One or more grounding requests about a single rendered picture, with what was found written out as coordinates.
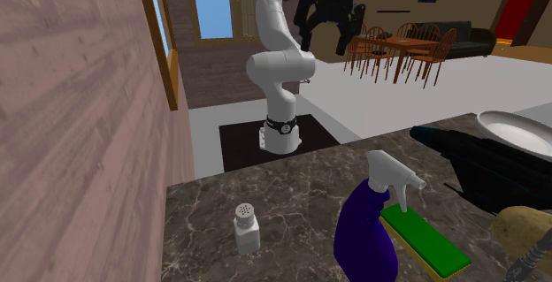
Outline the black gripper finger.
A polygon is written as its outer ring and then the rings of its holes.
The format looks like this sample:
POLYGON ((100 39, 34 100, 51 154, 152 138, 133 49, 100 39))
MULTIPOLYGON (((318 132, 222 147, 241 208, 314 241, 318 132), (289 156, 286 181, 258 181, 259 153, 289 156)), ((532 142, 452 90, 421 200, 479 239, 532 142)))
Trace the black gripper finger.
POLYGON ((302 37, 301 50, 309 51, 311 46, 312 30, 320 24, 318 13, 318 0, 299 0, 294 16, 294 24, 299 27, 299 35, 302 37), (315 11, 309 17, 310 8, 314 5, 315 11))
POLYGON ((341 13, 337 27, 340 38, 336 46, 336 54, 343 56, 352 38, 361 34, 364 24, 365 4, 354 4, 349 12, 341 13))

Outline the wooden dining chair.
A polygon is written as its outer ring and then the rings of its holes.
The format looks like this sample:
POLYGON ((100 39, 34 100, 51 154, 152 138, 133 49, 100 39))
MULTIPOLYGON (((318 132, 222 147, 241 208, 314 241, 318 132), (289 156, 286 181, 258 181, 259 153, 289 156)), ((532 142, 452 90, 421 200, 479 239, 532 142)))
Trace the wooden dining chair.
POLYGON ((415 38, 424 41, 438 42, 441 39, 441 31, 435 24, 418 24, 415 38))
POLYGON ((417 25, 415 23, 407 22, 402 24, 398 28, 396 36, 401 38, 413 39, 416 37, 417 32, 418 32, 417 25))
POLYGON ((418 79, 419 76, 422 76, 422 80, 424 81, 423 88, 426 87, 427 81, 430 76, 430 72, 432 70, 432 66, 434 64, 438 65, 437 73, 435 75, 435 81, 437 82, 437 79, 439 77, 439 73, 441 70, 441 64, 446 60, 446 57, 453 45, 453 42, 456 39, 457 31, 455 28, 449 29, 440 39, 439 43, 436 45, 436 47, 432 50, 422 50, 422 49, 413 49, 409 50, 409 62, 407 64, 408 74, 405 81, 408 81, 412 68, 414 66, 414 62, 419 62, 418 72, 416 75, 415 80, 418 79))
POLYGON ((347 55, 346 55, 346 61, 344 64, 344 70, 346 70, 346 68, 349 66, 350 74, 353 74, 357 55, 360 54, 361 52, 364 52, 365 47, 367 45, 366 42, 363 42, 366 32, 367 32, 367 27, 365 23, 363 23, 358 35, 355 35, 347 46, 347 55))
POLYGON ((381 27, 371 27, 361 40, 364 44, 364 48, 362 49, 364 65, 360 78, 363 78, 368 73, 369 68, 372 68, 371 76, 374 76, 374 82, 377 82, 381 61, 392 57, 385 51, 387 33, 381 27))

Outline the wooden dining table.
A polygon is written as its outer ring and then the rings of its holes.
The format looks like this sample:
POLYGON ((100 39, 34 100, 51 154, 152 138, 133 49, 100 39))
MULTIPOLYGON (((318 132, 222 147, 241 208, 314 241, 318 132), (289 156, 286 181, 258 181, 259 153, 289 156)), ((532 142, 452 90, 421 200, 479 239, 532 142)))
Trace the wooden dining table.
POLYGON ((384 48, 390 48, 390 49, 399 51, 399 57, 398 57, 398 61, 395 69, 395 76, 393 80, 394 84, 398 81, 398 77, 401 73, 402 66, 403 66, 403 60, 408 50, 429 49, 430 52, 433 53, 439 44, 438 42, 433 42, 433 41, 404 38, 404 37, 398 37, 398 36, 392 36, 387 38, 386 40, 379 39, 377 37, 370 37, 370 36, 359 37, 358 41, 361 43, 368 43, 374 46, 374 50, 377 50, 377 51, 381 51, 384 48))

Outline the wooden framed glass door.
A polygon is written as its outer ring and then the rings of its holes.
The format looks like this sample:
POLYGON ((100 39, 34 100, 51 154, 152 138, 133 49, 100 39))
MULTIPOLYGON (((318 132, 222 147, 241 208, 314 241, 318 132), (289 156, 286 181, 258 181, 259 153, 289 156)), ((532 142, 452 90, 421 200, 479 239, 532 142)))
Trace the wooden framed glass door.
POLYGON ((230 0, 193 0, 198 25, 198 42, 204 45, 233 45, 233 17, 230 0))

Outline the dark sofa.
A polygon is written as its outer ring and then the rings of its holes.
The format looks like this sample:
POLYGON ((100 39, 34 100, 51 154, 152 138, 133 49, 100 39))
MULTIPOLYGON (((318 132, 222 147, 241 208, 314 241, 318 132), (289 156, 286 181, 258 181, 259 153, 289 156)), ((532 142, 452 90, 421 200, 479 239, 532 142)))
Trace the dark sofa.
POLYGON ((441 35, 449 29, 456 30, 456 39, 447 55, 447 59, 465 57, 486 57, 490 55, 496 45, 496 34, 486 28, 473 27, 470 21, 443 21, 434 22, 440 29, 441 35))

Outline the wooden framed window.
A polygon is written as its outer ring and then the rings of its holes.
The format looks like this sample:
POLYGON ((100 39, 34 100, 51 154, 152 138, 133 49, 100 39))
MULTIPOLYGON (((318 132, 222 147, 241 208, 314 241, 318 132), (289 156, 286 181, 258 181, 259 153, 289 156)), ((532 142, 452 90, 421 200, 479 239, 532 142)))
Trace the wooden framed window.
POLYGON ((179 59, 167 0, 142 0, 165 95, 171 111, 179 109, 179 59))

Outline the dark robot stand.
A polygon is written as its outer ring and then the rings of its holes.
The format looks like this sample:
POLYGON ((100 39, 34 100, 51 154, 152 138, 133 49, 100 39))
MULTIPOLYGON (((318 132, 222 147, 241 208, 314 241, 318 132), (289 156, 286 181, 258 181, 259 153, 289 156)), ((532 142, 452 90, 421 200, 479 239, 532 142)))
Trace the dark robot stand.
POLYGON ((258 131, 264 125, 261 120, 220 126, 218 129, 224 172, 339 145, 311 114, 300 115, 297 119, 302 143, 296 151, 287 155, 273 154, 259 148, 258 131))

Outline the red door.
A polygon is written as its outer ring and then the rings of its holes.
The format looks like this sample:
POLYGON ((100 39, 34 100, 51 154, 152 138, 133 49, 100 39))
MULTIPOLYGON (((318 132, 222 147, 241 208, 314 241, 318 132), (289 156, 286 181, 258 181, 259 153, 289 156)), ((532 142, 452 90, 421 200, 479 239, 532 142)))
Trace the red door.
POLYGON ((552 0, 502 0, 491 29, 512 46, 552 49, 552 0))

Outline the white plate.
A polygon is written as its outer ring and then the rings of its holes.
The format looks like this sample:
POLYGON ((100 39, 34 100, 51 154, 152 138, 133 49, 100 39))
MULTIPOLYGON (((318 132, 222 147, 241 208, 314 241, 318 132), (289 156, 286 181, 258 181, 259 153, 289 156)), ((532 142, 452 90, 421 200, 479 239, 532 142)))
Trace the white plate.
POLYGON ((552 127, 506 111, 482 111, 476 127, 487 139, 552 162, 552 127))

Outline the black and blue appliance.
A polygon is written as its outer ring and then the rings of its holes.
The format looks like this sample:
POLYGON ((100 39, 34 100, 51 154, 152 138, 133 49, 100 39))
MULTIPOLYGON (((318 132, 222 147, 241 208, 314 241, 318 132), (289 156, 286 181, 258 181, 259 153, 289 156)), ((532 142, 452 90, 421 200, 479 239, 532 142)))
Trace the black and blue appliance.
POLYGON ((450 161, 458 194, 478 208, 493 215, 513 206, 552 210, 552 162, 455 130, 413 126, 410 137, 450 161))

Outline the purple spray bottle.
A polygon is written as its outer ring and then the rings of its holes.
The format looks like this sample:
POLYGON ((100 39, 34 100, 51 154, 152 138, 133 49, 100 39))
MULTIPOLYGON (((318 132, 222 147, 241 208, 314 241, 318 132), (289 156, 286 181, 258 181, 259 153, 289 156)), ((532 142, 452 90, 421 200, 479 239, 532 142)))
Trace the purple spray bottle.
POLYGON ((405 213, 406 187, 421 190, 426 183, 384 150, 368 151, 366 157, 369 176, 355 187, 341 208, 333 255, 349 282, 395 282, 398 260, 380 213, 390 199, 390 187, 405 213))

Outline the white salt shaker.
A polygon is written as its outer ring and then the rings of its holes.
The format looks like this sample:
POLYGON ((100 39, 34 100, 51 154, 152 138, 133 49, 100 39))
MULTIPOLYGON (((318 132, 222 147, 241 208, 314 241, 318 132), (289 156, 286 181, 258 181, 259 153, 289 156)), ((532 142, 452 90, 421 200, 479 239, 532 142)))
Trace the white salt shaker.
POLYGON ((234 211, 234 236, 240 255, 260 249, 260 228, 254 207, 250 203, 239 204, 234 211))

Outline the green and yellow sponge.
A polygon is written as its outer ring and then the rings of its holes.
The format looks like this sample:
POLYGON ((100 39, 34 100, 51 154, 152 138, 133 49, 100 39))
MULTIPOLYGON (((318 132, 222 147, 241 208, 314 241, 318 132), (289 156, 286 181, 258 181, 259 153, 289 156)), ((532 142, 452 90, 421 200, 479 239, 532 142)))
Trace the green and yellow sponge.
POLYGON ((385 208, 379 221, 434 282, 448 282, 472 264, 467 255, 410 207, 406 212, 399 204, 385 208))

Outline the brown potato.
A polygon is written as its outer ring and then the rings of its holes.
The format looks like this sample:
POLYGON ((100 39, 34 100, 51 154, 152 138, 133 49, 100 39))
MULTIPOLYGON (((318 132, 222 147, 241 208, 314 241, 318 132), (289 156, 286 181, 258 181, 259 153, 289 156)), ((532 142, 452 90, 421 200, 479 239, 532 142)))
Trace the brown potato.
POLYGON ((552 229, 552 210, 512 206, 500 211, 491 223, 491 232, 514 259, 525 255, 552 229))

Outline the dark grey utensil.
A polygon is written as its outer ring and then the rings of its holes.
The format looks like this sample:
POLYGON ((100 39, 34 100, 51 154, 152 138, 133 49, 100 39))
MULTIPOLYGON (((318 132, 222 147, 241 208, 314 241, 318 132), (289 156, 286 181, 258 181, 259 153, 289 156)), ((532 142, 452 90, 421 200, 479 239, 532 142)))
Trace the dark grey utensil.
POLYGON ((519 257, 507 270, 505 279, 502 282, 524 282, 524 280, 536 268, 537 263, 552 248, 552 228, 538 240, 530 250, 519 257))

